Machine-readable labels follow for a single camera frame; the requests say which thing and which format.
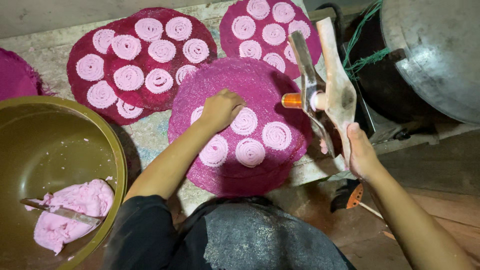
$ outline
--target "black shirt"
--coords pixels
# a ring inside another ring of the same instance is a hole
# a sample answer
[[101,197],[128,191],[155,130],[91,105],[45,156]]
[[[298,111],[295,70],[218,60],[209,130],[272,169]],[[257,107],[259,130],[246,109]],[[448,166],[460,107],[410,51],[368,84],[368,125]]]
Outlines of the black shirt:
[[119,209],[103,269],[354,269],[328,237],[262,197],[199,206],[177,232],[160,196]]

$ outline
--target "metal plate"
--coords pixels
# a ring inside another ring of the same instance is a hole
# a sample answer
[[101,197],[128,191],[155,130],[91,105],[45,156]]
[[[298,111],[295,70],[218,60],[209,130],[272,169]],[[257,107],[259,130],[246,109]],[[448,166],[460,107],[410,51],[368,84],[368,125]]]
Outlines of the metal plate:
[[382,31],[397,69],[442,113],[480,125],[480,1],[385,0]]

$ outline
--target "hand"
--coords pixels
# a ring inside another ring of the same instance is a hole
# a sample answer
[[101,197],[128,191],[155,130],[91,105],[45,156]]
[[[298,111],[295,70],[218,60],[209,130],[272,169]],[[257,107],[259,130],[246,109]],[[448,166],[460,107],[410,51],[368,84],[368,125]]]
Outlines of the hand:
[[358,123],[348,125],[347,136],[351,148],[350,170],[355,176],[368,182],[372,175],[384,169],[384,167],[378,160],[367,135],[360,129]]
[[198,120],[217,133],[228,127],[246,105],[239,95],[224,88],[205,100],[204,110]]

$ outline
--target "magenta mesh mat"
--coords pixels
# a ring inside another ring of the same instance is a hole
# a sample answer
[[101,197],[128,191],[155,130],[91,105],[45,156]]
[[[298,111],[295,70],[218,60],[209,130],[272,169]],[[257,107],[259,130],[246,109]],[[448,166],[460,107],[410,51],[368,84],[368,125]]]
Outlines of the magenta mesh mat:
[[273,66],[251,58],[222,58],[188,76],[175,97],[168,126],[171,143],[201,115],[207,97],[228,88],[248,103],[190,167],[187,178],[217,196],[261,195],[279,187],[312,138],[302,110],[283,108],[297,85]]
[[182,79],[215,58],[216,44],[200,21],[148,8],[78,40],[67,75],[78,102],[109,122],[129,124],[171,109]]
[[0,48],[0,101],[43,94],[37,72],[13,51]]
[[288,35],[296,30],[316,64],[322,54],[318,33],[290,0],[242,0],[229,6],[220,23],[220,44],[229,57],[263,60],[295,79],[300,72]]

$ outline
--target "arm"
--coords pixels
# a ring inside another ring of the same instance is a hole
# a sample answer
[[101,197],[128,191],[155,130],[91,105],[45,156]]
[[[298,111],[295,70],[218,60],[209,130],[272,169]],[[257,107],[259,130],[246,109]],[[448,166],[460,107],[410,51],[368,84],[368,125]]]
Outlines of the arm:
[[413,269],[474,269],[454,238],[388,173],[358,123],[347,129],[352,172],[371,188],[375,203]]
[[206,143],[230,125],[244,106],[246,102],[228,89],[207,98],[200,118],[148,165],[124,201],[133,196],[149,195],[168,199]]

